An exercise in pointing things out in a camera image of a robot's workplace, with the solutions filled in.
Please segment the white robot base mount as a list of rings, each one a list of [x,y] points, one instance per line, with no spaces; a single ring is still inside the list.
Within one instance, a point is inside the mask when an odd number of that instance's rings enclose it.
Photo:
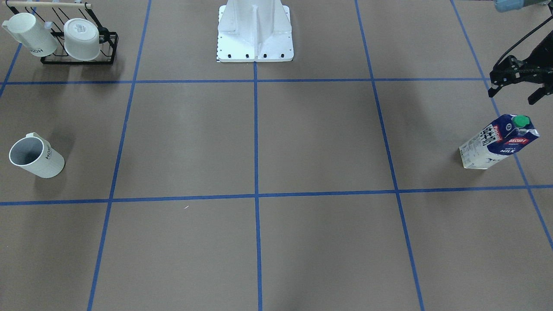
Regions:
[[[280,0],[229,0],[219,7],[216,59],[221,63],[294,59],[290,8]]]

